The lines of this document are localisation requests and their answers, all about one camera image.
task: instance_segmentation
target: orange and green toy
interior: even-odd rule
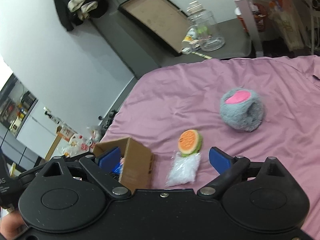
[[[199,152],[202,145],[202,136],[197,130],[185,131],[179,138],[178,148],[182,157]]]

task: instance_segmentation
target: blue gripper pad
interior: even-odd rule
[[[99,158],[98,166],[106,172],[111,172],[113,168],[120,162],[120,159],[120,148],[115,147]]]
[[[222,174],[235,163],[235,159],[217,147],[209,150],[209,162],[219,174]]]

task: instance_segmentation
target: human hand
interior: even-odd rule
[[[7,240],[14,239],[19,233],[19,228],[25,225],[20,213],[13,211],[4,216],[0,223],[0,233]]]

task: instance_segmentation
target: hanging jacket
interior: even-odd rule
[[[108,9],[106,0],[54,0],[61,24],[67,31],[89,17],[99,18]]]

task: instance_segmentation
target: pink fabric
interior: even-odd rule
[[[251,93],[249,91],[239,90],[231,98],[228,98],[225,103],[230,105],[239,104],[246,101],[250,96]]]
[[[312,77],[317,56],[295,59],[257,58],[178,64],[144,75],[133,88],[103,140],[131,136],[156,155],[153,188],[164,188],[179,136],[197,129],[203,136],[201,164],[194,184],[218,176],[208,161],[217,146],[231,156],[252,161],[276,156],[310,199],[303,229],[320,239],[320,81]],[[239,132],[220,118],[224,93],[244,87],[255,90],[266,116],[256,131]]]

